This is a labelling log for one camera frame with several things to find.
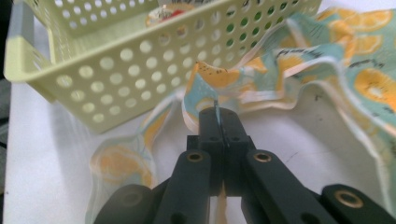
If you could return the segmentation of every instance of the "white surface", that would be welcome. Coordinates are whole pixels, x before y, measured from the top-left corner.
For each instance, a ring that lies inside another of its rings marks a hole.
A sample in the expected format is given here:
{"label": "white surface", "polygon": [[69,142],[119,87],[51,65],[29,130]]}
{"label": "white surface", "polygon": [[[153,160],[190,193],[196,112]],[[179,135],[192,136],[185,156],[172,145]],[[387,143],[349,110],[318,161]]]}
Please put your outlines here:
{"label": "white surface", "polygon": [[[329,6],[367,11],[396,7],[396,1],[323,0],[320,10]],[[178,113],[164,128],[172,127],[172,132],[163,132],[155,144],[160,181],[172,173],[187,134],[192,134]],[[143,117],[96,135],[60,105],[50,105],[25,84],[14,84],[4,223],[83,223],[92,187],[92,153],[105,139],[133,134]],[[343,183],[382,203],[373,160],[321,90],[307,91],[292,111],[264,110],[241,120],[256,147],[274,151],[310,189],[319,192],[325,185]],[[237,199],[232,201],[230,223],[245,223]]]}

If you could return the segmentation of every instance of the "fabric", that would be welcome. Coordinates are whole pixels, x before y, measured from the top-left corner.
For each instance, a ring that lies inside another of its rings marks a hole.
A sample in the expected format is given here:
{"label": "fabric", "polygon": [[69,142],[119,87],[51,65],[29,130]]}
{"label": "fabric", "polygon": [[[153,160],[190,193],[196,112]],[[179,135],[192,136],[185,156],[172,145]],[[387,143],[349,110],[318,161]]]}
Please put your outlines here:
{"label": "fabric", "polygon": [[[303,88],[319,85],[375,159],[386,207],[396,215],[394,13],[329,8],[315,17],[294,14],[268,31],[234,68],[198,62],[181,106],[186,125],[198,133],[198,114],[214,101],[239,114],[292,109]],[[177,90],[153,110],[136,135],[108,140],[98,148],[91,162],[91,218],[124,185],[155,187],[152,142],[181,98]]]}

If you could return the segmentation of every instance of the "yellow plastic basket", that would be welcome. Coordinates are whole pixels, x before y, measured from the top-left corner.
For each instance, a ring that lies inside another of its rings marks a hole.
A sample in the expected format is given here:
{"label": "yellow plastic basket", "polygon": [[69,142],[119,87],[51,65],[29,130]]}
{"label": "yellow plastic basket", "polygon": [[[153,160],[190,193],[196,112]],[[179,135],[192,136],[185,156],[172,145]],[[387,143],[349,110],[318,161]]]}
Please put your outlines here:
{"label": "yellow plastic basket", "polygon": [[[189,78],[195,61],[231,67],[273,25],[320,0],[217,0],[146,27],[155,0],[16,1],[5,75],[59,101],[97,133],[150,110]],[[36,17],[49,37],[34,47]]]}

